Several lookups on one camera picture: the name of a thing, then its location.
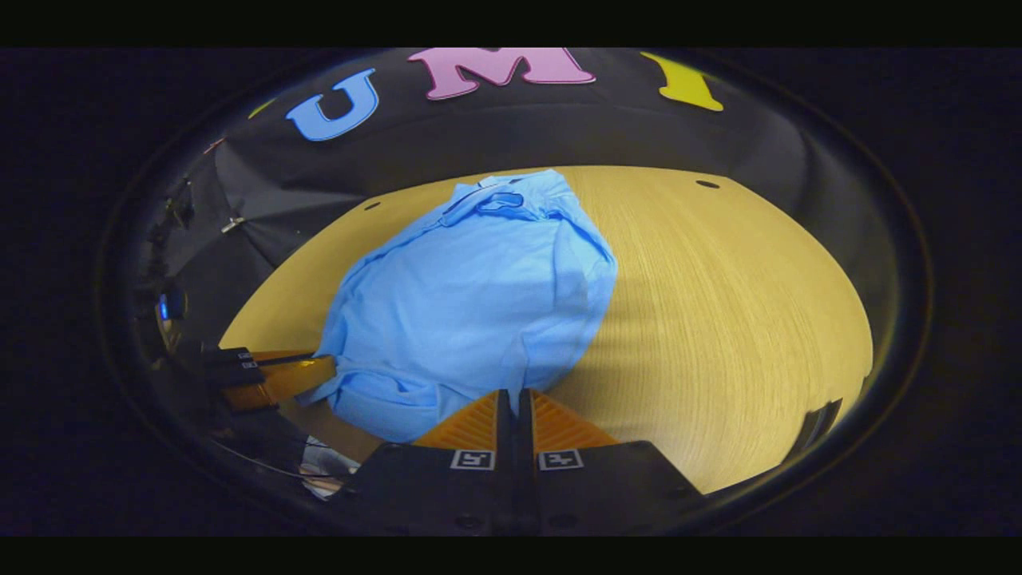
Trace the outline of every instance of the yellow letter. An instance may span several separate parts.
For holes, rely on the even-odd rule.
[[[667,99],[698,105],[699,107],[704,107],[713,111],[721,111],[724,109],[724,104],[714,100],[713,95],[709,93],[709,87],[706,86],[706,81],[703,79],[701,74],[691,67],[661,58],[660,56],[655,56],[648,52],[640,53],[660,64],[660,68],[663,69],[663,75],[667,79],[667,85],[660,88],[661,96]]]

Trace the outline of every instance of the wooden table surface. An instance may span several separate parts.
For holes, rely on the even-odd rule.
[[[457,182],[542,169],[366,200],[267,279],[221,347],[318,348],[340,281],[365,253],[447,201]],[[780,464],[807,412],[840,398],[838,421],[844,417],[872,368],[870,327],[844,272],[794,220],[719,176],[554,169],[610,244],[619,272],[600,331],[552,397],[618,440],[652,441],[703,492]],[[281,413],[357,461],[379,444],[322,401],[305,409],[288,401]]]

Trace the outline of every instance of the pink letter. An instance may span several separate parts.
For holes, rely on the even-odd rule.
[[[522,80],[532,84],[596,81],[595,76],[578,66],[567,48],[501,48],[496,52],[482,48],[429,48],[408,58],[408,61],[416,60],[425,63],[433,78],[433,89],[426,94],[431,100],[461,96],[479,87],[478,82],[465,80],[459,67],[497,86],[511,83],[521,60],[528,63],[528,71],[522,75]]]

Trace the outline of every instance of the cable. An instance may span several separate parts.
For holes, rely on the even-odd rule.
[[[273,466],[271,466],[269,464],[264,464],[263,462],[260,462],[259,460],[252,460],[251,458],[249,458],[248,456],[245,456],[243,453],[238,453],[234,449],[231,449],[230,447],[224,445],[223,443],[221,443],[221,442],[219,442],[219,441],[217,441],[215,439],[211,439],[210,441],[214,445],[220,447],[221,449],[229,451],[229,452],[237,456],[238,458],[241,458],[242,460],[244,460],[246,462],[250,462],[252,464],[256,464],[257,466],[261,466],[261,467],[266,468],[266,469],[268,469],[270,471],[274,471],[274,472],[277,472],[279,474],[286,475],[288,477],[295,477],[295,478],[298,478],[298,479],[341,479],[341,478],[344,477],[344,476],[340,476],[340,475],[313,475],[313,474],[301,474],[301,473],[285,472],[284,470],[275,468],[275,467],[273,467]]]

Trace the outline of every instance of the blue cloth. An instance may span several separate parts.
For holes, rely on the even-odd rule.
[[[415,441],[472,401],[544,391],[582,358],[617,260],[564,177],[458,184],[349,270],[318,356],[335,378],[299,397],[384,440]]]

